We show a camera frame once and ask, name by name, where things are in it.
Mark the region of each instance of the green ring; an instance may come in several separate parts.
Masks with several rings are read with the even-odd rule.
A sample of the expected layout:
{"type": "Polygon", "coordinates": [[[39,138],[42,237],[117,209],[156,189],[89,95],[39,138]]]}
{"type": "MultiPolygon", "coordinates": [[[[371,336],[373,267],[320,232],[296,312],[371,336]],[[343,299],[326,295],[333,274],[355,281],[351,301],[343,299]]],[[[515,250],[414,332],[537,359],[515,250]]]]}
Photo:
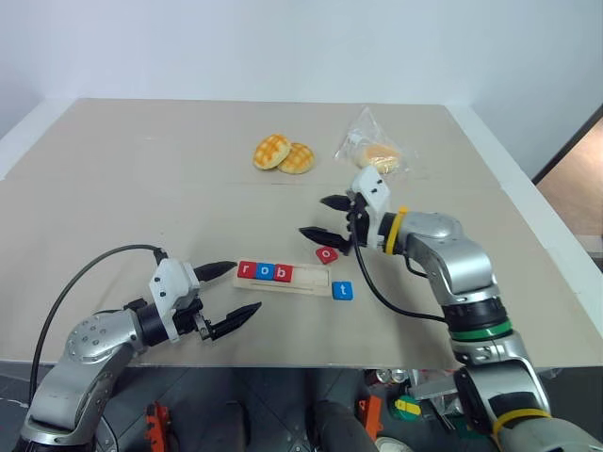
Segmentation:
{"type": "Polygon", "coordinates": [[[450,337],[457,341],[480,341],[482,339],[488,339],[492,336],[498,336],[503,332],[510,331],[513,328],[511,320],[499,323],[494,327],[484,328],[481,330],[473,331],[451,331],[450,337]]]}

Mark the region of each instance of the red letter block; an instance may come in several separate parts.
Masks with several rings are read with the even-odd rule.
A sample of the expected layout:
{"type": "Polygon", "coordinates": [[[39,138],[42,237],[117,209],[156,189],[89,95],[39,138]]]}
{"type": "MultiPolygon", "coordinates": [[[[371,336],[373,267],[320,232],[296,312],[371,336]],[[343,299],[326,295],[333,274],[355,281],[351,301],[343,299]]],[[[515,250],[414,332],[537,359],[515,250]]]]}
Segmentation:
{"type": "Polygon", "coordinates": [[[238,264],[238,271],[236,272],[236,275],[239,278],[248,278],[248,279],[252,280],[255,278],[255,269],[256,268],[257,268],[256,262],[241,261],[238,264]]]}
{"type": "Polygon", "coordinates": [[[332,261],[336,261],[337,257],[339,257],[337,256],[337,251],[331,247],[319,248],[317,250],[317,256],[318,259],[320,259],[320,262],[322,262],[325,266],[332,261]]]}
{"type": "Polygon", "coordinates": [[[283,264],[277,264],[274,268],[274,281],[280,281],[281,283],[291,283],[293,277],[293,266],[284,266],[283,264]]]}

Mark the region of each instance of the white wall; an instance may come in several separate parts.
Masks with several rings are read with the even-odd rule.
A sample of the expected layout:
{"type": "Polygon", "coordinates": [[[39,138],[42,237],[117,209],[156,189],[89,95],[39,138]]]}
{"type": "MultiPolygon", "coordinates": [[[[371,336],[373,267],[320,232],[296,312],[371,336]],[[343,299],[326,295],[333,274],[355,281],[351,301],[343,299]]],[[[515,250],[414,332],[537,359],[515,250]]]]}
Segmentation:
{"type": "Polygon", "coordinates": [[[0,61],[53,97],[470,104],[531,176],[603,100],[602,17],[600,0],[6,0],[0,61]]]}

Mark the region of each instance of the bread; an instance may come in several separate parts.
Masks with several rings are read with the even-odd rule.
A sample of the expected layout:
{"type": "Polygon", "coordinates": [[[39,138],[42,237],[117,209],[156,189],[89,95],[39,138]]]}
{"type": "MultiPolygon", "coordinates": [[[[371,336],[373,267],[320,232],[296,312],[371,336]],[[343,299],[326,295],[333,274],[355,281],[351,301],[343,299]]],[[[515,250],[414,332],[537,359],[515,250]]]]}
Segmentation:
{"type": "Polygon", "coordinates": [[[354,160],[360,168],[372,165],[380,174],[386,174],[399,167],[401,155],[391,146],[370,144],[358,153],[354,160]]]}
{"type": "Polygon", "coordinates": [[[278,167],[291,150],[291,143],[283,135],[274,134],[264,138],[255,148],[253,164],[261,170],[278,167]]]}
{"type": "Polygon", "coordinates": [[[305,144],[291,144],[291,152],[279,165],[279,170],[289,174],[302,174],[314,165],[314,154],[305,144]]]}

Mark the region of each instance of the plastic bag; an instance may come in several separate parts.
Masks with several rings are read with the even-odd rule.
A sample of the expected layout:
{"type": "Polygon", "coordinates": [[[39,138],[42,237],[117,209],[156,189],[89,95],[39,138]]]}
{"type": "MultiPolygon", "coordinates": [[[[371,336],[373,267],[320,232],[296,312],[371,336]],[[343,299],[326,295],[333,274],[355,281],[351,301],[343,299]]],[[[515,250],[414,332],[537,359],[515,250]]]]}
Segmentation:
{"type": "Polygon", "coordinates": [[[407,162],[402,149],[392,141],[365,106],[350,125],[335,159],[347,159],[358,168],[374,166],[381,174],[405,172],[407,162]]]}

